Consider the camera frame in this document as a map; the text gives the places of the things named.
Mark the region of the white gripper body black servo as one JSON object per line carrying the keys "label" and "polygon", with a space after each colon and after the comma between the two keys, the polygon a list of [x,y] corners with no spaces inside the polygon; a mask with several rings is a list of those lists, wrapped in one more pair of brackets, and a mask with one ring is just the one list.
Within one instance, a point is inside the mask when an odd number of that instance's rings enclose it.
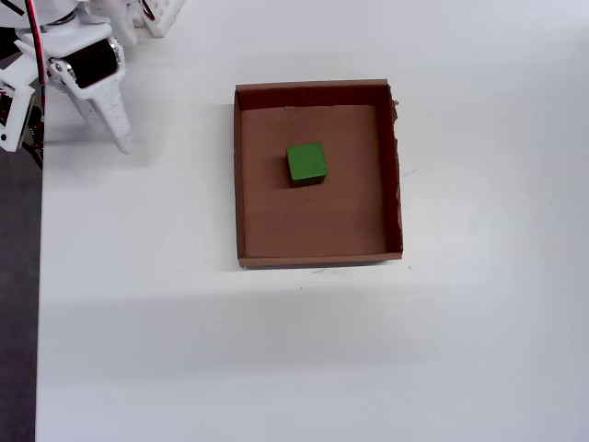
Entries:
{"label": "white gripper body black servo", "polygon": [[38,28],[40,49],[34,47],[33,27],[16,30],[16,46],[22,54],[16,59],[15,96],[32,99],[32,84],[48,78],[49,59],[60,58],[68,62],[75,73],[76,83],[90,98],[93,86],[106,77],[125,73],[124,53],[112,36],[107,21],[53,22]]}

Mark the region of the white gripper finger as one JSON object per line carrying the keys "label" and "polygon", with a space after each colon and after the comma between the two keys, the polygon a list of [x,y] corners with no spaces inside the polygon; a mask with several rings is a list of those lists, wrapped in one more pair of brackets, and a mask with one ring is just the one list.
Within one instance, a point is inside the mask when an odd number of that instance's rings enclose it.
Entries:
{"label": "white gripper finger", "polygon": [[72,66],[60,58],[50,58],[48,78],[53,86],[62,91],[75,105],[80,115],[96,133],[106,132],[105,124],[101,120],[87,93],[76,83],[76,76]]}
{"label": "white gripper finger", "polygon": [[114,144],[125,155],[133,146],[133,134],[128,115],[122,102],[121,79],[112,75],[93,86],[89,101],[98,113]]}

